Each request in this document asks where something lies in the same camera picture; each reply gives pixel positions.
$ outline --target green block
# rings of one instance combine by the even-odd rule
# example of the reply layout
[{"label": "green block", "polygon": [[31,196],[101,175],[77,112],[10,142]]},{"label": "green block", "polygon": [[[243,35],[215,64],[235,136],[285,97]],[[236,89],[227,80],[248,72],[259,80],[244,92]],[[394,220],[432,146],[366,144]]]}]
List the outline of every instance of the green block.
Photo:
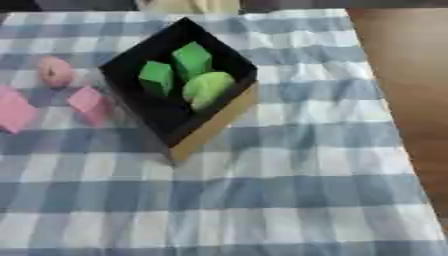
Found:
[{"label": "green block", "polygon": [[156,61],[148,61],[138,75],[141,86],[160,96],[168,96],[173,88],[171,66]]},{"label": "green block", "polygon": [[176,50],[173,57],[179,75],[185,82],[212,71],[212,55],[196,42]]}]

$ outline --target pink sponge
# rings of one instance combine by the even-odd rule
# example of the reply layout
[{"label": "pink sponge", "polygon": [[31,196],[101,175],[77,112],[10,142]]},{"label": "pink sponge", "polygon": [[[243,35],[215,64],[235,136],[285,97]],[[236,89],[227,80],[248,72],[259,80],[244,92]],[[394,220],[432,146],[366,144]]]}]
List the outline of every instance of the pink sponge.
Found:
[{"label": "pink sponge", "polygon": [[104,122],[111,110],[107,98],[91,86],[79,89],[68,99],[68,102],[93,126],[98,126]]},{"label": "pink sponge", "polygon": [[51,56],[44,57],[39,61],[37,71],[42,80],[53,88],[67,86],[74,76],[70,64]]},{"label": "pink sponge", "polygon": [[11,133],[18,133],[36,115],[22,95],[9,86],[0,86],[0,126]]}]

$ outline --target black box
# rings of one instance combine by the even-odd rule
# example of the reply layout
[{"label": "black box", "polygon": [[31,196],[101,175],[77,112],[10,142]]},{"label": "black box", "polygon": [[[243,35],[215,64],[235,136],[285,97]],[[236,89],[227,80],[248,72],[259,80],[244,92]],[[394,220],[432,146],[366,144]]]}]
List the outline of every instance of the black box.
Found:
[{"label": "black box", "polygon": [[[214,70],[225,71],[236,81],[215,102],[199,112],[193,112],[183,100],[184,82],[177,74],[167,98],[152,95],[138,81],[140,69],[148,60],[172,65],[171,53],[192,41],[211,53]],[[188,18],[121,53],[100,70],[120,101],[155,133],[167,149],[166,153],[176,161],[187,158],[195,148],[258,100],[257,68]]]}]

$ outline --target green sponge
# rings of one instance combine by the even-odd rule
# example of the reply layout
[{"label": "green sponge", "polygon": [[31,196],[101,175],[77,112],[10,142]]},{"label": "green sponge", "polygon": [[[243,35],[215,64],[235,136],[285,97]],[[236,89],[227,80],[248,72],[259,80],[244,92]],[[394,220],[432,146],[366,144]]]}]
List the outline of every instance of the green sponge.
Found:
[{"label": "green sponge", "polygon": [[209,72],[190,80],[183,89],[183,97],[194,110],[210,105],[235,80],[225,72]]},{"label": "green sponge", "polygon": [[160,96],[167,96],[173,88],[171,66],[156,61],[148,61],[138,75],[140,84]]},{"label": "green sponge", "polygon": [[173,57],[179,75],[185,82],[212,71],[212,56],[196,42],[174,51]]}]

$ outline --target pink cube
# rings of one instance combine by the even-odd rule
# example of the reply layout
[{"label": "pink cube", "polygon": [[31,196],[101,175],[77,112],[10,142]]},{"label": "pink cube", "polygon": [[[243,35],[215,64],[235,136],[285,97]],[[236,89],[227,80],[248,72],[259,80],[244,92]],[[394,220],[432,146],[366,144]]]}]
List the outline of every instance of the pink cube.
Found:
[{"label": "pink cube", "polygon": [[36,108],[10,86],[0,86],[0,126],[18,133],[36,115]]},{"label": "pink cube", "polygon": [[79,89],[68,99],[68,102],[93,126],[98,126],[104,122],[110,112],[107,98],[91,86]]}]

